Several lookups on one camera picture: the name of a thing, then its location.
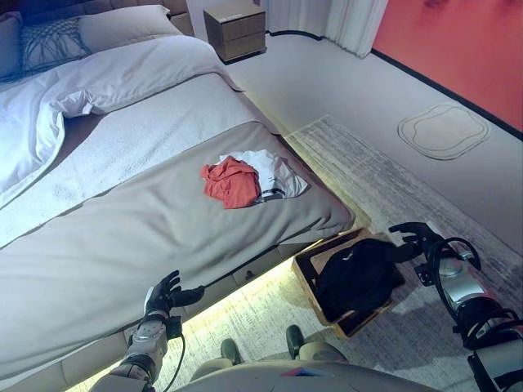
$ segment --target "floor mat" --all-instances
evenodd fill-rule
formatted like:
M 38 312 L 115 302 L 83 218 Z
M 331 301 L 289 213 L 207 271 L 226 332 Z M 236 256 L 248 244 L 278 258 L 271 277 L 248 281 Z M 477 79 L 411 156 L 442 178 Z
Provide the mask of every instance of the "floor mat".
M 448 160 L 456 159 L 487 139 L 489 125 L 471 110 L 445 102 L 400 122 L 398 135 L 419 153 Z

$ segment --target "wall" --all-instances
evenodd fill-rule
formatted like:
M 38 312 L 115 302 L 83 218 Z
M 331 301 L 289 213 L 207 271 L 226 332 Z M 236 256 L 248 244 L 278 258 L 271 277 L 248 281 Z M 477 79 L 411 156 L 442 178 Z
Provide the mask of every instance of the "wall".
M 523 131 L 523 0 L 389 0 L 373 47 Z

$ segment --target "red cloth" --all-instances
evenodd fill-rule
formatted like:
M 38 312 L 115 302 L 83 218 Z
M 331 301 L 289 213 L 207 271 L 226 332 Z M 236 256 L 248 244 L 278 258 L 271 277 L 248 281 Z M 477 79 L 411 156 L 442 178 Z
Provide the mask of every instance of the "red cloth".
M 203 193 L 221 200 L 224 208 L 250 206 L 261 193 L 256 170 L 231 156 L 218 165 L 205 165 L 199 174 L 205 179 Z

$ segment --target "black glove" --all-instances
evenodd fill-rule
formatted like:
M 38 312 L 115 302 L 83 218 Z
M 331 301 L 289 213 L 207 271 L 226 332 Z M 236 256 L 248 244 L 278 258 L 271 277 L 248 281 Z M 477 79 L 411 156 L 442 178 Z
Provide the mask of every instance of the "black glove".
M 150 296 L 145 300 L 145 314 L 161 310 L 167 314 L 174 306 L 172 295 L 181 290 L 180 271 L 177 269 L 153 287 Z
M 414 256 L 420 255 L 422 252 L 425 257 L 429 259 L 431 249 L 439 242 L 443 241 L 443 237 L 439 234 L 434 233 L 426 223 L 422 222 L 407 222 L 400 225 L 389 227 L 391 233 L 399 231 L 400 233 L 412 233 L 403 237 L 406 242 L 402 247 L 408 246 L 412 249 Z
M 180 271 L 173 271 L 160 283 L 152 287 L 152 292 L 145 299 L 145 315 L 158 310 L 169 314 L 169 311 L 174 307 L 194 304 L 202 299 L 205 286 L 182 291 L 179 276 Z

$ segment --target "rug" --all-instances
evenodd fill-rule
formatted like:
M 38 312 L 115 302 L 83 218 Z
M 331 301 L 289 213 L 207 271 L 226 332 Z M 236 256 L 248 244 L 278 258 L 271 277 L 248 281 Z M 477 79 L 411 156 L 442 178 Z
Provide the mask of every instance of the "rug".
M 503 305 L 521 312 L 521 258 L 428 185 L 330 117 L 286 140 L 340 199 L 368 213 L 373 232 L 405 221 L 430 220 L 447 235 L 470 240 L 482 256 L 481 277 Z M 391 237 L 399 243 L 400 236 Z M 406 284 L 394 291 L 393 306 L 348 341 L 318 322 L 290 265 L 291 260 L 285 261 L 184 323 L 187 351 L 171 390 L 187 383 L 201 363 L 218 357 L 227 337 L 235 339 L 246 361 L 287 359 L 285 328 L 295 323 L 307 341 L 327 341 L 353 364 L 438 390 L 478 391 L 467 365 L 468 352 L 452 333 L 450 316 L 436 289 L 421 286 L 413 264 L 400 265 Z M 180 352 L 180 340 L 170 341 L 158 391 L 176 370 Z M 87 392 L 108 371 L 69 391 Z
M 445 102 L 400 122 L 398 136 L 420 154 L 449 160 L 486 140 L 489 124 L 464 106 Z

